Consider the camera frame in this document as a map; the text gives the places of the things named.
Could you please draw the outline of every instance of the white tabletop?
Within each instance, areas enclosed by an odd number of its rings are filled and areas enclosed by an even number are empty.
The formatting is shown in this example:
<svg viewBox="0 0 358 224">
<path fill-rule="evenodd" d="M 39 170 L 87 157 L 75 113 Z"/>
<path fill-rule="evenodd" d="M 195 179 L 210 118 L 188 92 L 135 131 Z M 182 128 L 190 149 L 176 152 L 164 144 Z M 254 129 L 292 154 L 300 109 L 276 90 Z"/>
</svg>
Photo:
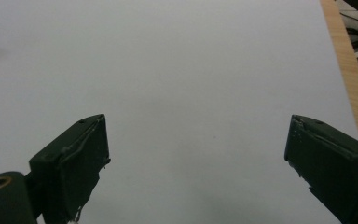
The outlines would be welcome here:
<svg viewBox="0 0 358 224">
<path fill-rule="evenodd" d="M 339 223 L 283 160 L 292 114 L 358 138 L 319 1 L 0 1 L 0 173 L 100 113 L 83 224 Z"/>
</svg>

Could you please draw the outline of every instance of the wooden edge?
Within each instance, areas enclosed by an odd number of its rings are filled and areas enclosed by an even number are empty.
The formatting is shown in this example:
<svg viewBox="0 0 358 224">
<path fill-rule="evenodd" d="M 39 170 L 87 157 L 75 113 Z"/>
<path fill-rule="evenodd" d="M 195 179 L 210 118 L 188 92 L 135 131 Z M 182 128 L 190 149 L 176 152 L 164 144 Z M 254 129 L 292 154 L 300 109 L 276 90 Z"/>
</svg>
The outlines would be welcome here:
<svg viewBox="0 0 358 224">
<path fill-rule="evenodd" d="M 358 127 L 358 61 L 336 2 L 333 0 L 320 1 Z"/>
</svg>

